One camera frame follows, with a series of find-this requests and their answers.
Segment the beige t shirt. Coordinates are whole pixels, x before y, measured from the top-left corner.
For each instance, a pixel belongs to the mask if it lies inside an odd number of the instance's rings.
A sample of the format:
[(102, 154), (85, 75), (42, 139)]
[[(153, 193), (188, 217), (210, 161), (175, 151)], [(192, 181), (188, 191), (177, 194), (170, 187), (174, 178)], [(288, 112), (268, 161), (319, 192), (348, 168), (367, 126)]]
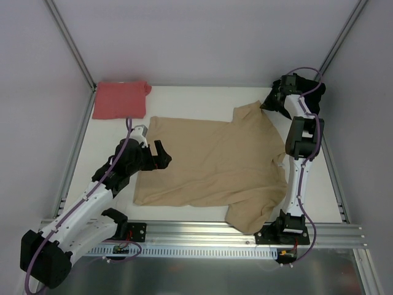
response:
[(284, 143), (259, 102), (235, 108), (231, 122), (153, 117), (147, 139), (172, 160), (138, 174), (139, 206), (226, 206), (226, 222), (253, 234), (286, 196)]

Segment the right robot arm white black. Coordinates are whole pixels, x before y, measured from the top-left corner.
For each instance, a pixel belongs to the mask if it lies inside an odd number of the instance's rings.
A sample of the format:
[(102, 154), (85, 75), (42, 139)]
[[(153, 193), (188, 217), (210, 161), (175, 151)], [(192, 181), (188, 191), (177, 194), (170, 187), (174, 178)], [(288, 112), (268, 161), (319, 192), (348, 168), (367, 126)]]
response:
[(289, 180), (279, 216), (255, 233), (259, 245), (309, 245), (305, 211), (306, 185), (314, 159), (321, 148), (324, 120), (319, 118), (325, 84), (299, 76), (283, 75), (273, 83), (262, 109), (276, 111), (290, 119), (285, 153), (289, 157)]

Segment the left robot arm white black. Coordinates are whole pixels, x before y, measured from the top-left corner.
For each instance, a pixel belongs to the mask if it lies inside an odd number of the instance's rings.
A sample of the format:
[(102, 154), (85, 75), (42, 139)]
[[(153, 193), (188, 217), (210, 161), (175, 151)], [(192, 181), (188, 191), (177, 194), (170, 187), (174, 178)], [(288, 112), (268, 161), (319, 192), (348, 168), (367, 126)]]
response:
[(125, 188), (131, 176), (139, 171), (166, 169), (172, 161), (161, 141), (150, 146), (134, 138), (122, 139), (114, 155), (91, 178), (85, 192), (49, 225), (21, 238), (20, 268), (25, 271), (24, 289), (31, 294), (30, 278), (45, 288), (59, 286), (73, 265), (100, 242), (122, 240), (128, 232), (125, 214), (108, 204)]

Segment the black t shirt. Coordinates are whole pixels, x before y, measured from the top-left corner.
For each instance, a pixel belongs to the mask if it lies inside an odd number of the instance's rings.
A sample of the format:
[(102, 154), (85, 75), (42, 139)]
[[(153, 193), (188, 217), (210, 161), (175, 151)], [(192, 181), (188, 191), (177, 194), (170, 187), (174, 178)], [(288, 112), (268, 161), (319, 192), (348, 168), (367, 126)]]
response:
[(324, 83), (319, 85), (318, 82), (306, 79), (298, 75), (297, 80), (298, 88), (301, 90), (301, 94), (304, 94), (305, 104), (307, 105), (308, 109), (315, 114), (319, 114), (320, 106), (319, 103), (321, 102), (322, 96), (326, 91), (326, 86)]

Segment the folded pink t shirt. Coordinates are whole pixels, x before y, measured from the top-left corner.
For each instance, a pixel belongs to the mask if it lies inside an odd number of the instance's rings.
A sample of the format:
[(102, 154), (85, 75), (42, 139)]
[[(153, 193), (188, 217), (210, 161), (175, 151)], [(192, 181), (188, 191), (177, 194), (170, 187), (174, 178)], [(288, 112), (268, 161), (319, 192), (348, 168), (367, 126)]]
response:
[(152, 86), (146, 81), (99, 82), (92, 119), (143, 119)]

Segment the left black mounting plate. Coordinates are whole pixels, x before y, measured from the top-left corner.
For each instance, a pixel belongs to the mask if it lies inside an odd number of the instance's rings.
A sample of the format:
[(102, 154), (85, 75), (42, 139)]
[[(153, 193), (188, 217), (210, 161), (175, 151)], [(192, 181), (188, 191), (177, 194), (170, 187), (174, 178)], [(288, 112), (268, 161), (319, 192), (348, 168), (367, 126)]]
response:
[(126, 239), (132, 242), (144, 243), (146, 241), (147, 224), (144, 222), (128, 222)]

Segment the black mounting plate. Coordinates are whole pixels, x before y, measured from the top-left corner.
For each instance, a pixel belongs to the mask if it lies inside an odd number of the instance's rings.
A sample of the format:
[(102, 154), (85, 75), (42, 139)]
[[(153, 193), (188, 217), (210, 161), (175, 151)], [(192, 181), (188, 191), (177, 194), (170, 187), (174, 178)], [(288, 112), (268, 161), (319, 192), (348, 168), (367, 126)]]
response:
[(264, 225), (254, 234), (257, 245), (309, 245), (308, 229), (304, 227), (299, 233), (280, 231), (277, 225), (272, 222)]
[(144, 222), (128, 222), (126, 239), (132, 242), (144, 243), (146, 241), (147, 224)]

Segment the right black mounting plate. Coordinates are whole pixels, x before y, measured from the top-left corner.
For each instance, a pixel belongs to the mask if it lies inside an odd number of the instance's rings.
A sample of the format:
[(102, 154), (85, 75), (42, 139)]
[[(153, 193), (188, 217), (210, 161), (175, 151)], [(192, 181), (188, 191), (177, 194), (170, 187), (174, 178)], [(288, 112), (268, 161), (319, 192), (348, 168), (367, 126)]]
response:
[(277, 225), (272, 222), (264, 225), (254, 234), (257, 245), (309, 245), (308, 229), (304, 227), (299, 233), (280, 231)]

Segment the right aluminium frame post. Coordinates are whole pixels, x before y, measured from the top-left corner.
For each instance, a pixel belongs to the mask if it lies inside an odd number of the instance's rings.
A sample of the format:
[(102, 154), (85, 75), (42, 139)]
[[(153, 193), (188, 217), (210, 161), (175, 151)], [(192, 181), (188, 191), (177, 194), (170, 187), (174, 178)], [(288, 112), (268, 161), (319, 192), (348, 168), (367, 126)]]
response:
[(345, 21), (344, 25), (340, 29), (338, 36), (336, 37), (335, 41), (333, 42), (330, 50), (328, 51), (327, 56), (325, 57), (324, 61), (322, 62), (319, 72), (324, 75), (329, 66), (332, 64), (334, 58), (336, 57), (338, 51), (341, 49), (343, 43), (345, 42), (346, 38), (350, 34), (351, 30), (353, 29), (354, 25), (362, 15), (363, 11), (365, 10), (369, 0), (358, 0), (354, 8), (352, 9), (351, 13), (349, 14), (347, 20)]

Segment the aluminium frame post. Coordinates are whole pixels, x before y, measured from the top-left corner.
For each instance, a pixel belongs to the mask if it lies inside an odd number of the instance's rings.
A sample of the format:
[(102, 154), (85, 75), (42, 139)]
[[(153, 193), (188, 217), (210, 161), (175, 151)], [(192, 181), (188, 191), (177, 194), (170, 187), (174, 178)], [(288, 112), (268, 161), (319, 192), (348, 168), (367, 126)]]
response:
[(64, 18), (61, 15), (61, 12), (53, 0), (43, 0), (43, 3), (45, 4), (46, 8), (48, 9), (48, 12), (53, 18), (53, 21), (56, 24), (56, 27), (58, 28), (62, 38), (64, 39), (74, 61), (76, 62), (80, 72), (82, 73), (82, 76), (84, 77), (84, 80), (88, 84), (89, 88), (91, 90), (96, 89), (96, 82), (94, 81), (94, 78), (90, 71), (88, 70), (86, 63), (80, 54), (80, 51), (77, 47), (77, 44), (74, 40), (74, 38), (71, 36), (71, 33), (69, 32), (68, 26), (66, 22), (64, 21)]
[(350, 34), (351, 30), (353, 29), (354, 25), (362, 15), (363, 11), (365, 10), (369, 0), (358, 0), (354, 8), (352, 9), (351, 13), (349, 14), (347, 20), (345, 21), (344, 25), (340, 29), (338, 36), (336, 37), (335, 41), (333, 42), (330, 50), (328, 51), (327, 56), (325, 57), (324, 61), (322, 62), (319, 72), (324, 75), (329, 66), (332, 64), (334, 58), (336, 57), (338, 51), (341, 49), (343, 43), (345, 42), (346, 38)]

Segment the left aluminium frame post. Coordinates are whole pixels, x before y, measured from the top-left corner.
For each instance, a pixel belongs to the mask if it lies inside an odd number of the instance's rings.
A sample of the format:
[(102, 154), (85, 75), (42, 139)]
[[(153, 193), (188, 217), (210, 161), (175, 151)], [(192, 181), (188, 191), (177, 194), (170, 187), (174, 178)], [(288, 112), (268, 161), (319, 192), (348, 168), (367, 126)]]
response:
[(56, 27), (58, 28), (62, 38), (64, 39), (74, 61), (76, 62), (80, 72), (82, 73), (82, 76), (84, 77), (84, 80), (88, 84), (89, 88), (91, 90), (96, 89), (96, 82), (94, 81), (94, 78), (90, 71), (88, 70), (86, 63), (80, 54), (80, 51), (77, 47), (77, 44), (74, 40), (74, 38), (71, 36), (71, 33), (69, 32), (68, 26), (66, 22), (64, 21), (64, 18), (61, 15), (61, 12), (53, 0), (43, 0), (43, 3), (45, 4), (46, 8), (48, 9), (48, 12), (53, 18), (53, 21), (56, 24)]

